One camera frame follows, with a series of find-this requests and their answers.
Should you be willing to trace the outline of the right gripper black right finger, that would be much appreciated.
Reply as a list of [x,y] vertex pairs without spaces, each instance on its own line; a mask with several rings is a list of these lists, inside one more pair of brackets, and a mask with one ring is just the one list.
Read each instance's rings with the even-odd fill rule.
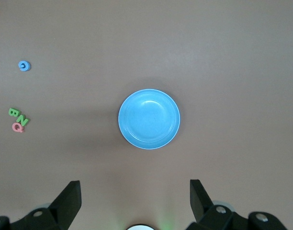
[[224,205],[215,205],[200,180],[190,180],[190,205],[195,222],[189,230],[285,230],[274,215],[251,212],[244,218]]

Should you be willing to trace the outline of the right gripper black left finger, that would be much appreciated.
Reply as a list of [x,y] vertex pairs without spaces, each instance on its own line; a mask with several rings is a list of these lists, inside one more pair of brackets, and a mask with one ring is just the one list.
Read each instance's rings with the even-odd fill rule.
[[0,230],[67,230],[80,208],[80,181],[71,181],[49,207],[37,208],[13,223],[0,216]]

